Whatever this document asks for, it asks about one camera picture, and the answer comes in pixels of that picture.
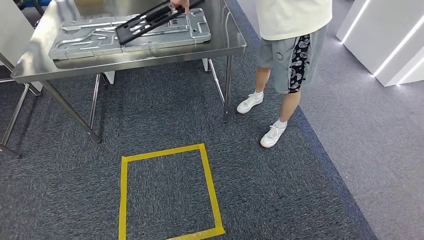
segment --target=white t-shirt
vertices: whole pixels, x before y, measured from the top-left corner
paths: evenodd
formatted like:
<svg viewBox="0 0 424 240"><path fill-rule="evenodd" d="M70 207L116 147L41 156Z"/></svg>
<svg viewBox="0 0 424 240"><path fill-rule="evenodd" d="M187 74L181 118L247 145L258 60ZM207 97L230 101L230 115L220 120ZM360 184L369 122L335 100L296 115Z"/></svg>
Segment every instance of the white t-shirt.
<svg viewBox="0 0 424 240"><path fill-rule="evenodd" d="M260 36L283 40L313 33L332 19L332 0L256 0Z"/></svg>

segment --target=black bracket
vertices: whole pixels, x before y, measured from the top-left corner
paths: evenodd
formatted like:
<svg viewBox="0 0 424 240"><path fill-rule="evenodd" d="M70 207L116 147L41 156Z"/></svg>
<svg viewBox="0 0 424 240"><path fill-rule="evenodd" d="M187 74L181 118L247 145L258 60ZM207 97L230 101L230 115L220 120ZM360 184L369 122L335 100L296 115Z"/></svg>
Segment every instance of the black bracket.
<svg viewBox="0 0 424 240"><path fill-rule="evenodd" d="M204 1L205 0L197 0L190 5L190 8L194 8ZM126 23L117 26L115 29L116 36L118 37L119 43L125 45L153 29L166 24L183 13L184 9L182 7L174 9L169 0L164 1Z"/></svg>

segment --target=yellow floor tape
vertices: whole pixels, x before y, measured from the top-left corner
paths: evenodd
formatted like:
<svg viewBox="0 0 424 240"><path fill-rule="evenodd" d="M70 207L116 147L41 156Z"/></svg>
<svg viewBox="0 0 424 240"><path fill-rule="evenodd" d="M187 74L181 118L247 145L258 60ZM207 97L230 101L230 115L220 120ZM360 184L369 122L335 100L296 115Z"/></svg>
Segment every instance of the yellow floor tape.
<svg viewBox="0 0 424 240"><path fill-rule="evenodd" d="M119 226L118 226L118 239L126 239L127 231L127 174L128 174L128 163L157 158L166 155L179 154L190 151L200 151L201 162L203 165L204 176L206 178L207 192L209 193L210 204L212 206L213 220L215 227L212 229L190 233L187 235L177 236L170 238L171 240L201 240L207 239L214 236L224 234L224 227L221 221L220 208L218 207L217 195L215 194L214 182L212 181L211 169L209 168L208 156L206 155L205 145L195 144L190 146L177 147L162 151L154 151L134 156L123 156L121 158L121 169L120 169L120 203L119 203Z"/></svg>

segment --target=gray floor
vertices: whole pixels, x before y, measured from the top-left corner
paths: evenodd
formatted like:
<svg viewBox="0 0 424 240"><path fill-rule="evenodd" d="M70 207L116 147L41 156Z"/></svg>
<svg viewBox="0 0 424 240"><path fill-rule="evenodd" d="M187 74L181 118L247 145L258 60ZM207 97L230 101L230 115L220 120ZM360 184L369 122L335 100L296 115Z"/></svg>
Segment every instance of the gray floor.
<svg viewBox="0 0 424 240"><path fill-rule="evenodd" d="M238 0L256 32L254 1ZM382 87L336 39L352 0L333 0L315 89L301 109L381 239L424 239L424 81Z"/></svg>

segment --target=gray shorts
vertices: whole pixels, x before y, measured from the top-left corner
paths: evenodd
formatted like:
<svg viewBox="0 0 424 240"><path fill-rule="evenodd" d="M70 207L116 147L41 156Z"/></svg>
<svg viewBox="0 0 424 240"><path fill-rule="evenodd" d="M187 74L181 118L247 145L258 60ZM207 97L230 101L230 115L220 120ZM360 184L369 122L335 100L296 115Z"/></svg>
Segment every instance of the gray shorts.
<svg viewBox="0 0 424 240"><path fill-rule="evenodd" d="M262 68L272 68L277 92L296 93L302 85L312 82L326 35L327 26L324 26L304 36L260 41L258 64Z"/></svg>

